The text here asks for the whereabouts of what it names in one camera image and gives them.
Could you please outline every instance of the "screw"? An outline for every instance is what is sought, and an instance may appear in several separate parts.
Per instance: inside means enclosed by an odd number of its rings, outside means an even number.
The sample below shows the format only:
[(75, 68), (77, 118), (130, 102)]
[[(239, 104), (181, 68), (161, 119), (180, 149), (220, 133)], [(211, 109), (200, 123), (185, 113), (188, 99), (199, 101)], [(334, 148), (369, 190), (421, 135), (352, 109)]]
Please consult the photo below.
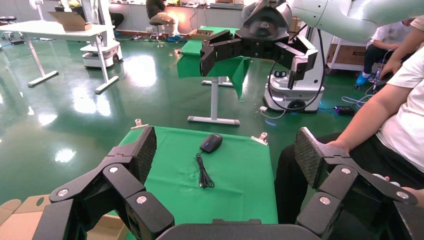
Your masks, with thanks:
[(63, 197), (63, 196), (65, 196), (66, 194), (68, 193), (68, 189), (62, 189), (62, 190), (60, 190), (59, 192), (57, 192), (57, 195), (59, 196), (59, 197)]
[(406, 194), (403, 191), (398, 191), (396, 192), (396, 195), (398, 195), (399, 197), (403, 198), (403, 199), (408, 199), (410, 196), (408, 196), (408, 194)]
[(345, 173), (345, 174), (350, 174), (351, 173), (351, 171), (349, 169), (347, 169), (347, 168), (342, 168), (341, 171), (343, 173)]
[(319, 201), (325, 205), (329, 205), (331, 203), (330, 199), (326, 198), (325, 196), (320, 197)]
[(116, 171), (118, 171), (118, 168), (116, 166), (109, 168), (109, 173), (114, 174)]
[(137, 201), (138, 204), (143, 204), (145, 201), (147, 201), (147, 197), (139, 196), (139, 197), (137, 197), (136, 201)]

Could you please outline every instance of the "wheel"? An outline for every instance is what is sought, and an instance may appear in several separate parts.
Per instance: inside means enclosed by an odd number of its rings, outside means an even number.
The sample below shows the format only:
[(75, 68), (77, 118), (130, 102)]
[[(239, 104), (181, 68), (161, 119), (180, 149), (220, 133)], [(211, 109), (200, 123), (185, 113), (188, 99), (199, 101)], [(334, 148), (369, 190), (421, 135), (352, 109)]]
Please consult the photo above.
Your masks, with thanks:
[[(302, 107), (304, 107), (306, 104), (305, 104), (305, 102), (304, 101), (302, 101), (302, 100), (300, 100), (300, 99), (296, 99), (296, 100), (294, 100), (294, 101), (291, 101), (289, 104), (288, 104), (288, 106), (287, 106), (287, 108), (288, 109), (298, 109), (298, 108), (302, 108)], [(291, 110), (292, 112), (294, 112), (294, 113), (297, 113), (297, 112), (303, 112), (305, 109), (303, 108), (303, 109), (299, 109), (299, 110)]]
[(119, 62), (119, 57), (118, 57), (118, 54), (114, 54), (113, 55), (113, 57), (112, 57), (112, 62), (113, 62), (113, 65), (115, 65), (115, 64), (117, 64), (118, 62)]

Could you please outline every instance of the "black pants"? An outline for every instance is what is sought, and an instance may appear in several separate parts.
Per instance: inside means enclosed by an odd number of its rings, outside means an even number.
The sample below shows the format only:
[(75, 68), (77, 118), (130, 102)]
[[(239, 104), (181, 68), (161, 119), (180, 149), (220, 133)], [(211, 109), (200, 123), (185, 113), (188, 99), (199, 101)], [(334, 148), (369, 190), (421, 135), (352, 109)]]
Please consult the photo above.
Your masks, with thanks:
[(121, 25), (121, 23), (124, 21), (124, 15), (121, 13), (110, 13), (110, 19), (112, 20), (112, 24), (115, 26), (115, 29), (118, 29), (118, 26)]
[[(371, 44), (365, 51), (365, 60), (363, 63), (363, 72), (366, 74), (371, 74), (373, 71), (373, 65), (374, 63), (376, 63), (379, 60), (383, 60), (387, 62), (387, 60), (390, 59), (390, 57), (392, 56), (393, 51), (387, 51), (386, 49), (381, 49), (378, 48), (376, 46), (374, 46), (373, 44)], [(413, 53), (407, 54), (406, 56), (404, 56), (402, 58), (402, 62), (406, 61), (407, 59), (409, 59)]]
[[(317, 140), (326, 144), (336, 140), (339, 135), (335, 133), (318, 137)], [(384, 146), (375, 135), (352, 149), (349, 154), (362, 169), (371, 174), (388, 176), (391, 182), (398, 182), (403, 187), (424, 189), (424, 173)], [(295, 160), (294, 145), (287, 146), (281, 152), (274, 185), (278, 222), (294, 224), (308, 189), (308, 182)]]

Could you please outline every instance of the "table leg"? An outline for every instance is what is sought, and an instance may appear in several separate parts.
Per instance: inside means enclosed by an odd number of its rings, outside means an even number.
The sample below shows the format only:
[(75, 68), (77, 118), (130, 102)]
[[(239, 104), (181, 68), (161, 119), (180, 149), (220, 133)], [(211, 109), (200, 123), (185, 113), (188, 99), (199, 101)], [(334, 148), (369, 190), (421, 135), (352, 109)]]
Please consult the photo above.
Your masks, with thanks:
[[(233, 87), (233, 84), (230, 81), (226, 81), (226, 80), (227, 80), (227, 77), (225, 77), (225, 76), (219, 77), (218, 85), (224, 86), (224, 87)], [(201, 84), (202, 85), (212, 85), (212, 81), (203, 80), (203, 81), (201, 81)]]
[(33, 47), (33, 43), (31, 42), (31, 39), (29, 37), (27, 37), (26, 35), (25, 35), (25, 38), (26, 38), (26, 42), (28, 43), (29, 50), (31, 51), (32, 56), (34, 57), (35, 63), (37, 63), (38, 70), (40, 71), (40, 74), (41, 74), (41, 77), (39, 77), (39, 78), (37, 78), (33, 81), (28, 82), (28, 87), (32, 88), (35, 85), (42, 83), (42, 82), (46, 81), (47, 79), (53, 77), (54, 75), (57, 75), (59, 72), (58, 71), (52, 71), (52, 72), (45, 74), (44, 69), (40, 64), (40, 60), (39, 60), (39, 57), (37, 56), (36, 50)]
[(103, 52), (100, 50), (99, 37), (96, 37), (95, 45), (97, 47), (98, 58), (101, 62), (101, 71), (103, 72), (104, 83), (95, 89), (95, 94), (101, 94), (106, 88), (112, 85), (118, 80), (118, 76), (113, 76), (111, 79), (108, 77), (108, 72), (106, 71), (105, 59), (103, 58)]
[(240, 121), (238, 119), (218, 118), (219, 77), (214, 77), (211, 81), (211, 84), (212, 84), (212, 87), (211, 87), (211, 96), (210, 96), (210, 117), (189, 116), (187, 121), (214, 123), (214, 124), (229, 124), (229, 125), (240, 126)]

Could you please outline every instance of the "stool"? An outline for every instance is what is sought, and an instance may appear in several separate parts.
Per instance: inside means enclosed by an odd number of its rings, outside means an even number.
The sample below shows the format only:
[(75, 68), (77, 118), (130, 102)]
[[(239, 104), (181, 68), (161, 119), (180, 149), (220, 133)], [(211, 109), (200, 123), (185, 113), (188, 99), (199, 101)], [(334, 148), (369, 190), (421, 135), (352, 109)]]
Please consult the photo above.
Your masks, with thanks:
[[(16, 17), (15, 16), (0, 16), (0, 22), (3, 23), (7, 23), (8, 25), (10, 24), (15, 24), (16, 22)], [(22, 35), (22, 33), (17, 32), (20, 35), (20, 39), (24, 39), (24, 35)], [(3, 32), (3, 35), (1, 35), (1, 39), (6, 40), (5, 35), (8, 34), (8, 39), (12, 40), (12, 38), (14, 37), (14, 32), (13, 31), (5, 31)]]
[(167, 37), (164, 35), (164, 33), (163, 33), (163, 32), (159, 32), (159, 26), (163, 25), (162, 23), (157, 23), (157, 22), (149, 21), (149, 23), (148, 23), (148, 24), (152, 25), (152, 26), (154, 27), (153, 29), (155, 29), (155, 28), (156, 28), (156, 31), (154, 31), (154, 32), (150, 35), (150, 38), (148, 39), (148, 41), (149, 41), (149, 42), (151, 42), (152, 40), (155, 40), (156, 42), (158, 42), (158, 43), (159, 43), (159, 39), (160, 39), (160, 38), (163, 38), (163, 41), (164, 41), (164, 42), (166, 42), (166, 41), (167, 41)]

